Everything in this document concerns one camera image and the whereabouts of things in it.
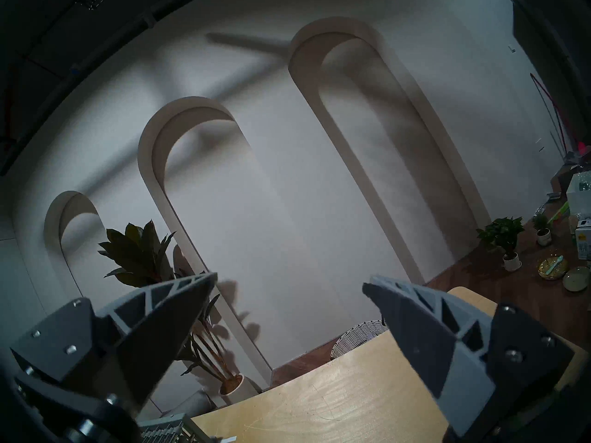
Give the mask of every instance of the green plate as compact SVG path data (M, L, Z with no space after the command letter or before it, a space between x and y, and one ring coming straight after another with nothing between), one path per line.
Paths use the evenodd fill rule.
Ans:
M578 266L565 274L562 280L566 290L570 292L580 292L587 288L589 283L589 268Z

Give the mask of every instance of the white box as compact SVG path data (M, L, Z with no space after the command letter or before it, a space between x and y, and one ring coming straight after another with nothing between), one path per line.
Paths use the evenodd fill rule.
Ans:
M570 214L591 214L591 190L581 190L581 183L591 187L591 171L573 175L566 198L569 201Z
M591 219L579 220L574 237L577 239L579 259L587 260L587 255L591 254Z

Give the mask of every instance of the potted plant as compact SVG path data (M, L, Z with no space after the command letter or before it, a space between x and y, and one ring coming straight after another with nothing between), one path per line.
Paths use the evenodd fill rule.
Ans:
M105 277L114 276L123 284L144 287L174 277L189 276L182 271L180 274L174 273L166 257L166 249L174 233L164 236L160 241L152 221L144 228L130 223L125 228L125 234L114 229L107 229L106 232L109 241L99 243L103 250L98 252L112 259L120 268L112 270ZM215 335L211 332L209 314L219 296L220 294L217 294L213 297L199 315L176 360L192 362L183 374L189 373L195 367L201 367L217 378L222 383L220 396L226 403L232 404L253 397L258 392L244 375L232 373L224 360L221 343L219 340L216 341Z
M552 233L548 218L544 214L536 214L533 218L535 234L540 246L547 246L552 242Z
M500 247L505 251L503 263L507 271L515 271L521 267L521 261L515 252L517 235L524 231L521 220L521 217L517 219L503 217L495 219L484 230L476 229L478 237L487 248Z

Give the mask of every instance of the woven basket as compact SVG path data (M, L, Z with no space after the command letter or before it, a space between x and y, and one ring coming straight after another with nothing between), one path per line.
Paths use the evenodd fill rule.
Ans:
M377 337L388 330L382 321L367 321L343 333L330 352L330 359L334 360L363 343Z

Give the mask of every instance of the light wood tabletop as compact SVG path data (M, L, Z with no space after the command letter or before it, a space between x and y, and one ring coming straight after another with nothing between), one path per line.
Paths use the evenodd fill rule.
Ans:
M493 315L496 304L466 288L449 293ZM557 388L573 382L588 354L575 356ZM237 443L441 442L447 421L389 332L256 397L193 421Z

